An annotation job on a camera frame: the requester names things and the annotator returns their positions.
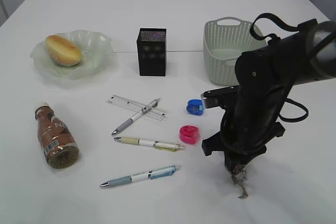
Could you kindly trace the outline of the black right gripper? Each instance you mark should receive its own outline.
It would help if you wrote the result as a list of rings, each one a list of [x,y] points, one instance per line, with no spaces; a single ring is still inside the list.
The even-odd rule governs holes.
[[[224,110],[220,131],[202,141],[204,154],[222,151],[226,169],[240,172],[243,166],[265,153],[266,144],[285,132],[277,122],[285,102],[283,90],[279,87],[265,91],[239,85],[236,104]]]

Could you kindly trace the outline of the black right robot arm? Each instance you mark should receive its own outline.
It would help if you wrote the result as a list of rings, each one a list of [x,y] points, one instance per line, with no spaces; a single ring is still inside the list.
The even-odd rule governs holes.
[[[238,85],[202,94],[206,108],[225,111],[219,132],[202,142],[203,152],[222,151],[231,173],[283,136],[280,112],[293,86],[335,78],[335,22],[312,19],[287,38],[273,37],[266,47],[243,52],[235,74]]]

